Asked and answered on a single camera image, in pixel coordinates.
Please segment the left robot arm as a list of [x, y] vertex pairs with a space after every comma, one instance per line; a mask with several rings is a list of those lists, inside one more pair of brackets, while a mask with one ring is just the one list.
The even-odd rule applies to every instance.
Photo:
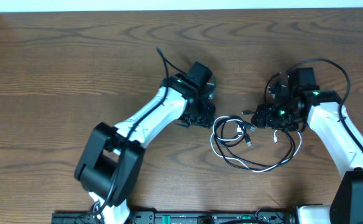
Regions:
[[127, 198], [139, 176], [147, 146], [170, 123], [212, 127], [216, 107], [213, 72], [195, 62], [188, 72], [167, 75], [157, 94], [127, 120], [99, 123], [91, 132], [74, 177], [94, 200], [92, 211], [75, 223], [124, 223]]

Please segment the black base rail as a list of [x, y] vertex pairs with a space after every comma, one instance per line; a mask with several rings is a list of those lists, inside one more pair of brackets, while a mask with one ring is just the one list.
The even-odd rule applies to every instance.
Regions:
[[[132, 212], [124, 222], [125, 224], [200, 224], [224, 223], [233, 220], [242, 220], [251, 223], [259, 220], [267, 223], [297, 223], [296, 216], [291, 213], [275, 212], [270, 209], [259, 210], [253, 213], [159, 213], [159, 212]], [[51, 224], [74, 223], [102, 223], [91, 215], [81, 213], [53, 213]]]

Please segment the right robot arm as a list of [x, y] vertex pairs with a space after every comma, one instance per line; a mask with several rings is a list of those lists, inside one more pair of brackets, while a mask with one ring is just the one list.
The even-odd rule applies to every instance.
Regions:
[[331, 204], [296, 207], [287, 223], [363, 223], [363, 135], [341, 97], [334, 90], [321, 90], [312, 68], [294, 68], [276, 78], [269, 87], [273, 102], [259, 105], [252, 123], [285, 132], [309, 127], [342, 178]]

